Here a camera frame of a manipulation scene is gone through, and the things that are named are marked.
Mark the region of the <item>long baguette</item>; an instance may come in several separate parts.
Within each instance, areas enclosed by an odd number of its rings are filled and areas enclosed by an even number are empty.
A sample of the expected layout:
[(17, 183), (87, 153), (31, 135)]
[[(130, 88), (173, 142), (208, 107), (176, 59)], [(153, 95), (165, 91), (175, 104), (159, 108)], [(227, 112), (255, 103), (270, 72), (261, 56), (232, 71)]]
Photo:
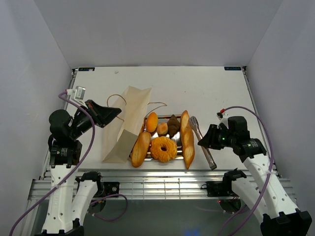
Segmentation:
[(183, 158), (186, 169), (189, 169), (195, 157), (194, 136), (192, 128), (189, 124), (189, 114), (185, 110), (181, 114), (180, 119), (180, 138), (183, 149)]

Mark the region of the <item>beige paper bag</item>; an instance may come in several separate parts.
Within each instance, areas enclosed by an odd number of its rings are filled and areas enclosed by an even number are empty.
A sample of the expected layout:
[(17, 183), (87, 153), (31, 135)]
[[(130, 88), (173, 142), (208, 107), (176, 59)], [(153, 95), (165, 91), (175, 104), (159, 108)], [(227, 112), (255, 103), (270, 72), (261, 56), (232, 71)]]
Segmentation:
[(151, 88), (139, 89), (129, 86), (122, 94), (113, 94), (107, 98), (107, 106), (119, 108), (121, 113), (103, 129), (102, 163), (127, 162), (143, 126), (144, 118), (149, 114), (148, 106), (155, 104), (154, 109), (166, 106), (165, 103), (151, 101), (151, 90)]

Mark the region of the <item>short loaf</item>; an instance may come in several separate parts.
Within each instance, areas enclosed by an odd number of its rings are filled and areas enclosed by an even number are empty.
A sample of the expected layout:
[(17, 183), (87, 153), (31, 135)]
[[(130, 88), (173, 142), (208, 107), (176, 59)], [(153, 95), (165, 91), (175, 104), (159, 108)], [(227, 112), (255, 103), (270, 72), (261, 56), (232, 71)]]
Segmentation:
[(144, 162), (145, 157), (151, 143), (151, 134), (147, 131), (139, 134), (138, 139), (131, 152), (131, 164), (138, 168)]

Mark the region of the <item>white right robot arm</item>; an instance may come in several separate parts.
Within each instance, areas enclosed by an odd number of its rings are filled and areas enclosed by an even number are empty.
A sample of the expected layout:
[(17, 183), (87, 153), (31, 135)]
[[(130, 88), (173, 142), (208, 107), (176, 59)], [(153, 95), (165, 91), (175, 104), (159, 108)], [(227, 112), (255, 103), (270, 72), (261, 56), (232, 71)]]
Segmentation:
[(220, 123), (211, 124), (198, 142), (204, 148), (231, 148), (251, 173), (257, 187), (251, 186), (241, 171), (229, 171), (223, 177), (222, 189), (237, 194), (260, 223), (264, 236), (305, 236), (312, 223), (307, 211), (301, 211), (288, 196), (278, 177), (269, 169), (272, 163), (262, 142), (251, 138), (243, 116), (217, 114)]

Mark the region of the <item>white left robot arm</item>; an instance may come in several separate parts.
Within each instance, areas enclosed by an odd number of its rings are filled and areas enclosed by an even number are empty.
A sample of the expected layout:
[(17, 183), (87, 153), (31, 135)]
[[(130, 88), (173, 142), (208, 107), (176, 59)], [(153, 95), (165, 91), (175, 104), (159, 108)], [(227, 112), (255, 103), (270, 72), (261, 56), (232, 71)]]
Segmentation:
[(104, 128), (118, 114), (120, 108), (102, 107), (93, 100), (77, 108), (74, 116), (59, 109), (49, 116), (49, 152), (51, 189), (47, 215), (41, 236), (82, 236), (84, 214), (93, 196), (104, 192), (104, 184), (97, 172), (84, 174), (80, 180), (79, 196), (73, 196), (77, 167), (83, 162), (82, 144), (78, 140), (89, 129)]

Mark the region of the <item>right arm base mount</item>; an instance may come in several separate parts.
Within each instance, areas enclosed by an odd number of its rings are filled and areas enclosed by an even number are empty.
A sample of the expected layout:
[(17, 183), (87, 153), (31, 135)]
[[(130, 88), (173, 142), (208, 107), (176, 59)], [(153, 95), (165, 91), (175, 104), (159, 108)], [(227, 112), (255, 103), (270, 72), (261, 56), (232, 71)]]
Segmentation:
[(220, 207), (227, 213), (236, 213), (242, 208), (240, 197), (228, 189), (222, 181), (207, 181), (200, 187), (208, 197), (218, 197)]

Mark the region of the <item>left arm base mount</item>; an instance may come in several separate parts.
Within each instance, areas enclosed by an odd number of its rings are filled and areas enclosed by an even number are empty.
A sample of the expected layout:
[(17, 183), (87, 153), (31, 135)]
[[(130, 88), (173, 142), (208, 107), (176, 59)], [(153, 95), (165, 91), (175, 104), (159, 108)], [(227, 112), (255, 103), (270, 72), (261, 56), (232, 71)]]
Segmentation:
[[(98, 198), (102, 198), (105, 196), (118, 194), (120, 189), (119, 182), (101, 182), (101, 190), (98, 190), (94, 195), (91, 202), (95, 201)], [(100, 213), (106, 205), (106, 200), (98, 201), (89, 206), (88, 213)]]

